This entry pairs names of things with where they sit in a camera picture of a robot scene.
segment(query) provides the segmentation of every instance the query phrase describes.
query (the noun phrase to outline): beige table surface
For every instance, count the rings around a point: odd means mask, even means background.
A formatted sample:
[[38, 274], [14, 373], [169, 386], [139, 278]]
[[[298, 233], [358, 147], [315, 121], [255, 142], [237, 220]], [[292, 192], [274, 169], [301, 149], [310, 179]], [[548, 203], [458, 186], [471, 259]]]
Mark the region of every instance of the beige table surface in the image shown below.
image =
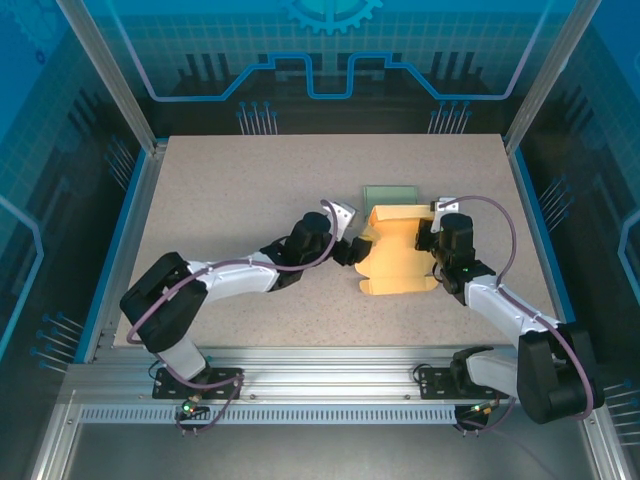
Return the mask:
[[[320, 199], [364, 210], [365, 185], [417, 185], [419, 200], [487, 195], [514, 218], [518, 255], [512, 290], [553, 314], [507, 157], [498, 135], [304, 135], [171, 137], [145, 226], [133, 283], [161, 255], [187, 260], [248, 255], [321, 210]], [[467, 202], [477, 257], [499, 271], [509, 255], [506, 221]], [[362, 227], [364, 219], [354, 225]], [[189, 335], [199, 346], [413, 346], [502, 344], [491, 323], [442, 287], [366, 296], [353, 268], [328, 261], [270, 294], [204, 306]], [[116, 345], [126, 345], [122, 318]]]

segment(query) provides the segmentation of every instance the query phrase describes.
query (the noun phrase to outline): blue frame edge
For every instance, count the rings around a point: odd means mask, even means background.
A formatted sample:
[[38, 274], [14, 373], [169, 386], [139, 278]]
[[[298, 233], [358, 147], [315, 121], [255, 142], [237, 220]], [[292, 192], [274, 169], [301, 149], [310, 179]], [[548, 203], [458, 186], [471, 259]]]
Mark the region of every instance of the blue frame edge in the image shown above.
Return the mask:
[[129, 213], [131, 211], [131, 204], [133, 203], [133, 197], [136, 188], [138, 187], [138, 182], [140, 181], [142, 167], [146, 161], [147, 154], [144, 149], [141, 149], [140, 154], [138, 155], [138, 160], [136, 161], [136, 166], [133, 170], [133, 175], [131, 176], [131, 182], [129, 182], [127, 194], [124, 197], [124, 202], [122, 202], [122, 209], [120, 210], [120, 215], [118, 216], [118, 222], [116, 223], [113, 237], [111, 237], [111, 244], [109, 245], [107, 257], [105, 258], [104, 265], [102, 266], [100, 279], [98, 280], [98, 285], [96, 286], [96, 293], [93, 295], [91, 307], [89, 308], [89, 314], [87, 315], [87, 321], [85, 322], [84, 330], [82, 331], [82, 336], [80, 337], [80, 342], [78, 343], [78, 349], [76, 350], [73, 363], [83, 363], [83, 358], [87, 353], [87, 349], [89, 348], [89, 343], [91, 342], [91, 334], [93, 332], [93, 329], [96, 327], [96, 322], [98, 321], [98, 311], [100, 310], [100, 305], [103, 301], [109, 274], [111, 272], [111, 268], [113, 267], [116, 252], [120, 247], [124, 226], [127, 223], [127, 218], [129, 217]]
[[538, 203], [538, 197], [536, 196], [535, 190], [533, 189], [533, 182], [531, 181], [531, 176], [529, 175], [529, 170], [527, 169], [527, 165], [525, 164], [524, 156], [522, 155], [520, 147], [516, 148], [514, 157], [516, 159], [518, 169], [520, 170], [522, 184], [527, 192], [531, 211], [533, 212], [533, 220], [538, 226], [542, 249], [544, 250], [544, 255], [547, 257], [547, 261], [549, 262], [551, 277], [553, 278], [556, 292], [558, 294], [558, 299], [564, 312], [565, 321], [567, 323], [575, 322], [576, 316], [573, 311], [573, 307], [571, 306], [571, 301], [569, 300], [567, 286], [565, 285], [564, 279], [562, 278], [562, 273], [560, 272], [560, 266], [558, 264], [558, 258], [556, 257], [556, 253], [553, 250], [553, 245], [551, 244], [551, 236], [549, 235], [547, 226], [544, 223], [544, 217], [542, 216], [542, 210], [540, 209], [540, 204]]

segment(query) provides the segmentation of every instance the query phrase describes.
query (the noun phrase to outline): gear logo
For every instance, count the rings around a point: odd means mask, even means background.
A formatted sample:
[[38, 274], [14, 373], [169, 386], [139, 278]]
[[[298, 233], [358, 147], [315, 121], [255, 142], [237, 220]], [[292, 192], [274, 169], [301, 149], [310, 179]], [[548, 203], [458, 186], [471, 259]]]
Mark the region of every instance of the gear logo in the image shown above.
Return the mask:
[[313, 33], [327, 35], [350, 27], [360, 28], [362, 19], [371, 19], [373, 9], [382, 7], [381, 0], [281, 0], [289, 12], [289, 20], [298, 20], [301, 28], [311, 27]]
[[58, 30], [54, 0], [0, 0], [0, 13], [10, 13], [22, 33], [38, 50], [45, 50]]

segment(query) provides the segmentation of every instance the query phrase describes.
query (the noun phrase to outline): mounting plate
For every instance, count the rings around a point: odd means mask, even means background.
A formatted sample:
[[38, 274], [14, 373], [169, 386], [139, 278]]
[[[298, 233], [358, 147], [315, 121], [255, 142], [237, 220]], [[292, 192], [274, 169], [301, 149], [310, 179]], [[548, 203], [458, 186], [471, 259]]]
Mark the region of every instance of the mounting plate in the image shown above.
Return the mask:
[[422, 400], [493, 400], [509, 398], [508, 395], [489, 387], [470, 387], [470, 395], [458, 392], [449, 368], [434, 368], [424, 366], [416, 371], [416, 379], [420, 385]]
[[[211, 375], [209, 376], [209, 383], [221, 382], [227, 378], [232, 378], [242, 374], [241, 368], [213, 368], [211, 369]], [[225, 385], [224, 387], [214, 388], [207, 390], [202, 394], [203, 400], [227, 400], [235, 386], [233, 383]], [[194, 389], [183, 385], [167, 371], [166, 368], [159, 368], [156, 372], [156, 381], [153, 386], [153, 393], [151, 396], [158, 400], [185, 400], [190, 395], [193, 395]], [[240, 397], [240, 391], [234, 397], [234, 400]]]

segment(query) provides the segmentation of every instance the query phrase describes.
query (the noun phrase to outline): wire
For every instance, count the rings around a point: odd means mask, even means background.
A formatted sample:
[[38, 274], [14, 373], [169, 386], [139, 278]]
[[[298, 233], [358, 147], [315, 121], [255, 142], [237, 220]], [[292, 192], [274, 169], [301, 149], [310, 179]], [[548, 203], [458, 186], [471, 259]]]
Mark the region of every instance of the wire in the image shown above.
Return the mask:
[[[138, 330], [140, 330], [140, 328], [147, 322], [147, 320], [149, 320], [149, 318], [151, 318], [151, 316], [167, 300], [169, 300], [169, 298], [171, 298], [175, 293], [177, 293], [182, 287], [184, 287], [188, 283], [192, 282], [193, 280], [195, 280], [195, 279], [197, 279], [197, 278], [199, 278], [199, 277], [201, 277], [203, 275], [206, 275], [208, 273], [213, 272], [214, 270], [216, 270], [218, 268], [222, 268], [222, 267], [226, 267], [226, 266], [230, 266], [230, 265], [249, 265], [249, 266], [255, 266], [255, 267], [264, 267], [264, 268], [274, 269], [274, 270], [277, 270], [277, 271], [280, 271], [280, 272], [299, 272], [299, 271], [302, 271], [302, 270], [306, 270], [308, 268], [315, 267], [316, 265], [319, 265], [322, 262], [324, 262], [324, 260], [331, 253], [331, 250], [333, 249], [333, 247], [334, 247], [334, 245], [336, 243], [336, 237], [338, 235], [338, 214], [336, 213], [336, 210], [333, 207], [333, 205], [331, 204], [331, 202], [323, 199], [323, 200], [320, 200], [320, 204], [326, 206], [329, 209], [329, 212], [331, 213], [332, 231], [331, 231], [331, 240], [329, 241], [329, 244], [327, 245], [327, 248], [324, 250], [324, 252], [322, 252], [322, 255], [320, 255], [318, 258], [316, 258], [312, 262], [306, 263], [304, 265], [296, 265], [296, 266], [292, 266], [292, 267], [285, 266], [285, 265], [274, 265], [272, 263], [267, 263], [267, 262], [254, 262], [254, 261], [252, 261], [250, 259], [246, 259], [246, 258], [238, 258], [238, 259], [234, 259], [234, 260], [223, 260], [221, 262], [208, 264], [206, 267], [201, 268], [200, 270], [197, 270], [196, 272], [192, 273], [188, 277], [185, 277], [182, 280], [180, 280], [174, 286], [169, 288], [160, 298], [158, 298], [158, 300], [156, 300], [153, 303], [153, 305], [151, 305], [151, 307], [149, 307], [149, 309], [142, 314], [142, 316], [133, 325], [133, 327], [131, 327], [131, 330], [129, 330], [129, 333], [127, 333], [127, 342], [130, 343], [130, 344], [133, 344], [133, 345], [142, 344], [141, 340], [135, 340], [133, 338], [133, 336], [136, 333], [138, 333]], [[182, 378], [169, 365], [167, 365], [166, 368], [167, 368], [167, 371], [171, 375], [173, 375], [173, 377], [175, 377], [175, 379], [178, 380], [180, 383], [182, 383], [182, 384], [184, 384], [184, 385], [186, 385], [188, 387], [197, 388], [197, 389], [200, 389], [200, 390], [207, 390], [207, 389], [222, 387], [224, 385], [228, 385], [229, 383], [232, 383], [232, 382], [237, 381], [237, 380], [241, 381], [244, 378], [244, 376], [239, 375], [239, 376], [236, 376], [234, 378], [229, 378], [227, 380], [223, 380], [221, 382], [211, 383], [211, 384], [207, 384], [207, 385], [200, 385], [200, 384], [197, 384], [197, 383], [189, 382], [188, 380]]]
[[500, 205], [498, 202], [496, 202], [492, 198], [484, 197], [482, 195], [465, 195], [463, 197], [458, 197], [455, 200], [451, 200], [447, 203], [442, 204], [442, 207], [446, 208], [453, 203], [461, 203], [461, 202], [466, 202], [468, 200], [480, 200], [482, 202], [490, 203], [491, 205], [496, 207], [498, 210], [500, 210], [504, 218], [506, 218], [507, 223], [509, 224], [509, 230], [511, 231], [511, 254], [509, 255], [509, 260], [507, 261], [507, 264], [505, 265], [505, 267], [502, 269], [502, 271], [496, 278], [498, 293], [500, 293], [500, 295], [505, 300], [507, 300], [511, 305], [513, 305], [517, 309], [529, 315], [534, 321], [540, 322], [540, 324], [543, 327], [545, 327], [547, 330], [549, 330], [549, 332], [555, 337], [555, 339], [558, 341], [560, 346], [565, 350], [565, 352], [567, 352], [567, 356], [571, 359], [573, 366], [578, 372], [578, 376], [580, 377], [580, 381], [582, 382], [582, 387], [584, 388], [585, 396], [587, 397], [587, 405], [584, 412], [582, 412], [581, 414], [575, 415], [574, 418], [576, 420], [584, 420], [589, 415], [591, 415], [591, 412], [593, 411], [594, 398], [593, 398], [593, 390], [591, 389], [591, 384], [589, 383], [589, 378], [587, 377], [587, 372], [584, 370], [584, 367], [580, 363], [580, 360], [578, 359], [577, 355], [575, 354], [575, 352], [573, 351], [569, 343], [562, 337], [562, 335], [560, 335], [560, 332], [558, 332], [553, 327], [553, 325], [551, 325], [549, 322], [547, 322], [545, 319], [542, 318], [541, 312], [532, 311], [530, 308], [523, 305], [522, 303], [517, 301], [515, 298], [511, 297], [511, 295], [509, 295], [502, 288], [502, 279], [504, 278], [504, 276], [507, 274], [507, 272], [513, 265], [513, 261], [516, 258], [516, 251], [518, 247], [518, 242], [516, 239], [516, 227], [515, 227], [515, 224], [513, 223], [513, 219], [509, 215], [509, 212], [507, 212], [507, 210], [502, 205]]
[[411, 376], [413, 377], [413, 381], [416, 383], [420, 383], [420, 380], [418, 380], [416, 378], [416, 373], [418, 372], [418, 370], [422, 367], [429, 367], [429, 368], [433, 368], [431, 365], [429, 365], [428, 363], [421, 363], [420, 365], [416, 365], [416, 368], [413, 369], [413, 373], [411, 374]]
[[[482, 424], [481, 423], [477, 423], [477, 422], [472, 422], [470, 420], [464, 420], [463, 423], [466, 423], [467, 425], [471, 425], [473, 427], [478, 427], [480, 432], [486, 432], [486, 428], [482, 428]], [[533, 453], [533, 451], [527, 447], [524, 443], [522, 443], [520, 440], [518, 440], [518, 438], [509, 435], [507, 433], [504, 432], [500, 432], [498, 430], [494, 430], [493, 433], [495, 433], [496, 435], [499, 435], [503, 438], [506, 438], [507, 440], [515, 443], [516, 445], [518, 445], [518, 447], [520, 447], [520, 449], [525, 452], [526, 454], [528, 454], [537, 464], [540, 468], [542, 468], [545, 472], [547, 472], [549, 474], [549, 476], [551, 478], [554, 478], [555, 480], [560, 480], [560, 477], [558, 477], [553, 470], [551, 470], [547, 465], [545, 465], [545, 463], [540, 459], [540, 457], [538, 457], [535, 453]]]
[[187, 433], [193, 433], [194, 435], [197, 435], [198, 433], [206, 432], [207, 430], [212, 428], [215, 424], [217, 424], [222, 419], [222, 417], [224, 416], [225, 412], [229, 408], [229, 405], [231, 405], [231, 401], [240, 392], [240, 389], [242, 388], [242, 383], [243, 383], [242, 380], [238, 381], [238, 385], [236, 385], [236, 388], [233, 389], [233, 393], [229, 396], [229, 398], [227, 399], [225, 404], [222, 406], [222, 408], [220, 409], [218, 414], [209, 423], [207, 423], [203, 427], [197, 427], [197, 428], [194, 427], [193, 429], [187, 429], [187, 428], [184, 428], [184, 426], [180, 423], [180, 416], [178, 414], [178, 415], [176, 415], [176, 427], [179, 430], [182, 430], [182, 434], [183, 435], [186, 435]]
[[442, 279], [436, 277], [436, 267], [437, 266], [438, 266], [438, 262], [434, 262], [433, 267], [431, 268], [431, 276], [436, 280], [436, 282], [442, 283]]
[[156, 365], [158, 365], [160, 363], [160, 360], [156, 360], [155, 362], [153, 362], [151, 365], [149, 365], [149, 368], [147, 369], [147, 375], [149, 375], [149, 378], [151, 378], [151, 380], [155, 381], [156, 377], [154, 377], [153, 375], [151, 375], [151, 369], [153, 367], [155, 367]]
[[458, 197], [455, 200], [451, 200], [447, 203], [443, 203], [441, 207], [446, 208], [449, 205], [452, 205], [454, 203], [462, 203], [468, 200], [480, 200], [481, 202], [490, 203], [491, 205], [496, 207], [498, 210], [500, 210], [504, 218], [507, 219], [507, 223], [509, 224], [509, 230], [511, 230], [511, 254], [509, 255], [509, 260], [507, 261], [507, 264], [504, 266], [502, 271], [498, 274], [498, 278], [496, 279], [496, 285], [500, 285], [502, 283], [502, 278], [507, 274], [507, 272], [513, 265], [513, 262], [516, 258], [516, 251], [518, 249], [518, 241], [516, 239], [516, 226], [513, 223], [513, 219], [511, 218], [511, 215], [509, 215], [509, 212], [507, 212], [506, 208], [504, 208], [502, 205], [496, 202], [493, 198], [484, 197], [482, 195], [465, 195], [463, 197]]

